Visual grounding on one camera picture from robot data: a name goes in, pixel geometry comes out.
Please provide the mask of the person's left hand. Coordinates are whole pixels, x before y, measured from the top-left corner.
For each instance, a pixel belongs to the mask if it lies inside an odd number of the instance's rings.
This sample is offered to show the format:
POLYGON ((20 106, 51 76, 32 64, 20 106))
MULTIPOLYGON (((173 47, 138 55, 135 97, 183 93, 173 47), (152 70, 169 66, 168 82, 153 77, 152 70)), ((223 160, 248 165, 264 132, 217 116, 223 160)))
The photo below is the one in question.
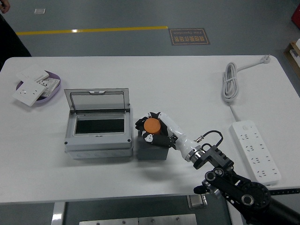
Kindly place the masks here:
POLYGON ((0 11, 5 14, 10 10, 10 3, 8 0, 0 0, 0 11))

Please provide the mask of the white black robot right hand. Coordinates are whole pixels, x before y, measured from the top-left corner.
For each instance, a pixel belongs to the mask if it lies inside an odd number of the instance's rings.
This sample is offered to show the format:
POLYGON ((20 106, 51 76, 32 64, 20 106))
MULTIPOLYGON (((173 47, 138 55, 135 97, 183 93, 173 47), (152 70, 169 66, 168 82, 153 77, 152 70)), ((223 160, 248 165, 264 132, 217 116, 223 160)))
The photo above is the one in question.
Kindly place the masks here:
POLYGON ((149 112, 135 123, 135 128, 141 131, 145 142, 160 147, 174 148, 181 152, 182 158, 190 162, 195 153, 197 143, 187 138, 185 132, 165 113, 149 112), (149 119, 156 119, 160 124, 160 133, 150 132, 144 127, 149 119))

